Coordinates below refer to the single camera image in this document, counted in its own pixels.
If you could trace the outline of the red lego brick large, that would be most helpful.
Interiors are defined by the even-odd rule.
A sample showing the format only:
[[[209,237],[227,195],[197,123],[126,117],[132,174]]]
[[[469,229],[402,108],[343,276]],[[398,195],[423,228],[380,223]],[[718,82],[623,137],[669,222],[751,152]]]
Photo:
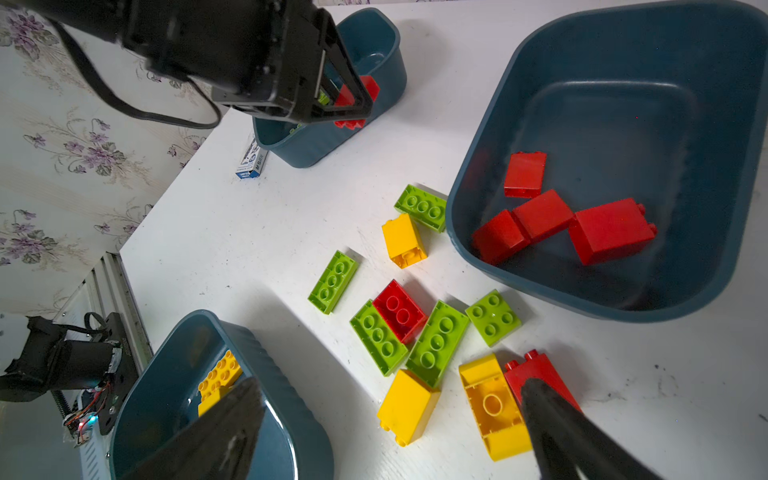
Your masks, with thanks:
[[[576,212],[568,233],[584,266],[622,259],[642,251],[658,229],[645,207],[627,198]]]

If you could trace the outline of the red lego brick joined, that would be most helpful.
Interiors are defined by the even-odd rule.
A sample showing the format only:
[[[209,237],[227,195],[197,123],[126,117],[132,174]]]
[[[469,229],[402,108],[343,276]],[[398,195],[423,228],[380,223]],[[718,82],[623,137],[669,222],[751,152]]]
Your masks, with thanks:
[[[574,212],[555,190],[549,190],[511,211],[532,244],[566,230]]]

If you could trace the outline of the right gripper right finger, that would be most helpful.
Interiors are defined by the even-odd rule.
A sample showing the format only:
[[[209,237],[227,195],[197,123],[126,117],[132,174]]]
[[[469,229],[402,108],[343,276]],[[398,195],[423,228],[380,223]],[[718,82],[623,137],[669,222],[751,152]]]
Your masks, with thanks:
[[[543,479],[657,479],[541,379],[521,388],[522,414]]]

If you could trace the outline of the long yellow lego brick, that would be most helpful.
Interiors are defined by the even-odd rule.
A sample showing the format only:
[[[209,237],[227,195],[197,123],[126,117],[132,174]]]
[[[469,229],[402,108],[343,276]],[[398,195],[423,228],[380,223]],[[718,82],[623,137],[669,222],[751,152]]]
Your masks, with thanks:
[[[231,350],[227,350],[198,386],[201,401],[225,395],[242,375],[242,367]]]

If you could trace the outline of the small yellow lego brick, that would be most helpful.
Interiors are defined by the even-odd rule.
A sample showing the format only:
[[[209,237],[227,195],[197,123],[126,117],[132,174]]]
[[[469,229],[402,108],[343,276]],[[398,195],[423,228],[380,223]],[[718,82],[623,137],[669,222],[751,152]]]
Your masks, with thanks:
[[[198,416],[201,417],[214,405],[216,405],[222,398],[220,390],[216,390],[210,394],[207,394],[198,405]]]

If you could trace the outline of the red lego brick back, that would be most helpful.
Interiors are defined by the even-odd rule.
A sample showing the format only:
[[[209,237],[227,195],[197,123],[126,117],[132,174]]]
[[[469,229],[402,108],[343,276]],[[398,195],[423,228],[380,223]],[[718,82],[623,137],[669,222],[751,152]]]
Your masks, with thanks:
[[[511,154],[504,180],[505,196],[531,199],[540,195],[546,160],[544,152]]]

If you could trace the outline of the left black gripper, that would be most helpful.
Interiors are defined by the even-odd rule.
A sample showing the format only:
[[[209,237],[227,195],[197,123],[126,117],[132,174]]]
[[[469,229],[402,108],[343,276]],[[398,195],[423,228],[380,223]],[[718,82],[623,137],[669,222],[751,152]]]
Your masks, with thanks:
[[[246,1],[232,15],[225,40],[234,40],[225,65],[232,86],[212,88],[214,102],[254,117],[291,123],[366,119],[374,102],[357,74],[331,15],[311,1]],[[340,90],[326,75],[329,63],[355,97],[335,106]],[[322,89],[332,105],[317,100]]]

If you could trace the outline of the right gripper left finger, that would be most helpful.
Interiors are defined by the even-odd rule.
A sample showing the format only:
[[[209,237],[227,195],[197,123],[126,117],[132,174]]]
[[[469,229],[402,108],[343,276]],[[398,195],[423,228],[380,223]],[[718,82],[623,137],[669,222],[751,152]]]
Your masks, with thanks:
[[[248,377],[202,417],[132,468],[125,479],[245,479],[266,408]]]

